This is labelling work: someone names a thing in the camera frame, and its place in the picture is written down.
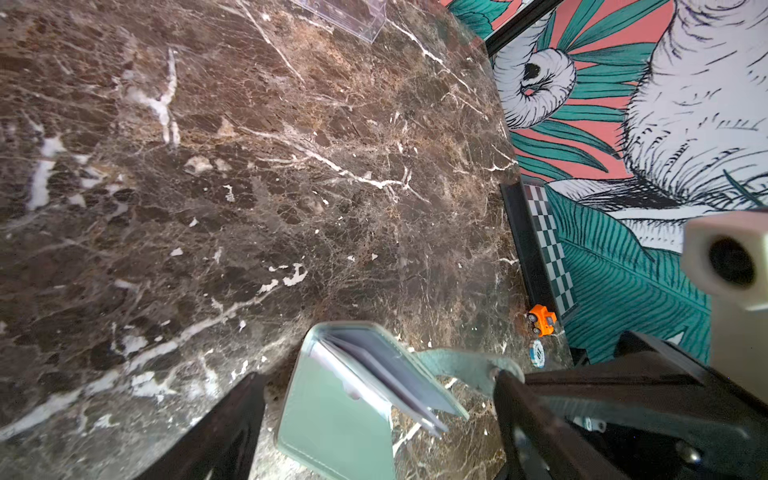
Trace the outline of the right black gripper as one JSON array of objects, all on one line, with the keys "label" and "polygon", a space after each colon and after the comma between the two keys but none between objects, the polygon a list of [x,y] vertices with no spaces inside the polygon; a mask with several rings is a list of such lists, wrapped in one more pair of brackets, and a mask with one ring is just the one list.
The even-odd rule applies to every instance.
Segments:
[{"label": "right black gripper", "polygon": [[[763,479],[767,406],[680,347],[635,332],[612,360],[520,380],[624,479]],[[521,432],[531,479],[552,479]]]}]

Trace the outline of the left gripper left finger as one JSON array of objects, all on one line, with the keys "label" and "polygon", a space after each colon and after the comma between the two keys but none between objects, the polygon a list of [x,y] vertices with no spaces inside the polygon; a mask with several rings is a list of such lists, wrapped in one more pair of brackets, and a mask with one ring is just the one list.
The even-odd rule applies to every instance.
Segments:
[{"label": "left gripper left finger", "polygon": [[140,479],[247,479],[265,411],[267,378],[246,375]]}]

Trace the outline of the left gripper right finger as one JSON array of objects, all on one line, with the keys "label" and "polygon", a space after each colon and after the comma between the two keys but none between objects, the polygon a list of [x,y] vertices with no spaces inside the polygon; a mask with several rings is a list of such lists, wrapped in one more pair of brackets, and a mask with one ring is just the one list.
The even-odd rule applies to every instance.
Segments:
[{"label": "left gripper right finger", "polygon": [[565,421],[555,416],[512,373],[495,375],[493,403],[506,462],[499,479],[531,479],[520,457],[516,433],[521,432],[552,479],[624,479],[626,475],[605,459]]}]

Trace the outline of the small white round disc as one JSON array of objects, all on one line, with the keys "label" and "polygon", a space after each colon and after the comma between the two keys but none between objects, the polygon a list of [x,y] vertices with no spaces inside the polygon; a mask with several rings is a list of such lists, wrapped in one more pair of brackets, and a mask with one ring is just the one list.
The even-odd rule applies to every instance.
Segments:
[{"label": "small white round disc", "polygon": [[529,358],[535,368],[544,368],[546,364],[546,354],[543,343],[539,339],[535,339],[531,342],[529,347]]}]

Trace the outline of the small orange toy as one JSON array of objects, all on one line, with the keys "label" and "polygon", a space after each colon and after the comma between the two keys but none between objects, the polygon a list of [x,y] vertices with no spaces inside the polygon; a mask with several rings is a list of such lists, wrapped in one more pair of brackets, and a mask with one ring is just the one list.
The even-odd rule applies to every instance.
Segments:
[{"label": "small orange toy", "polygon": [[546,306],[537,304],[526,314],[532,332],[537,337],[550,336],[555,331],[557,323],[556,313],[550,311]]}]

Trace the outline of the black white checkerboard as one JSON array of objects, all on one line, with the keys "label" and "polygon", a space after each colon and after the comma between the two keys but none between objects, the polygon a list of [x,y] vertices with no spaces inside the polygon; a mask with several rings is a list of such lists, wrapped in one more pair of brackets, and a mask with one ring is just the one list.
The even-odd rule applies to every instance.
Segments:
[{"label": "black white checkerboard", "polygon": [[518,181],[500,193],[531,306],[566,324],[578,309],[574,282],[545,186]]}]

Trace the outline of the clear plastic organizer box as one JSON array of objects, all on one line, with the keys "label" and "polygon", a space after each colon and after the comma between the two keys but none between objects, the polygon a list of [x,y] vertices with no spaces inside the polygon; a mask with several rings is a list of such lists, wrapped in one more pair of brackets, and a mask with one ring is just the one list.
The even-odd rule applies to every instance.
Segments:
[{"label": "clear plastic organizer box", "polygon": [[386,0],[294,0],[336,27],[372,44],[387,19]]}]

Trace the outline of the right black frame post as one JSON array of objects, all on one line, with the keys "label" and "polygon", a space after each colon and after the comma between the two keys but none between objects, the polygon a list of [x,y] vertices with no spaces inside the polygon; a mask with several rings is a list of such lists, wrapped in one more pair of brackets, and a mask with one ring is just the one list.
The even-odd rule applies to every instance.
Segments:
[{"label": "right black frame post", "polygon": [[522,7],[485,41],[488,56],[496,55],[538,20],[555,11],[562,2],[563,0],[534,0]]}]

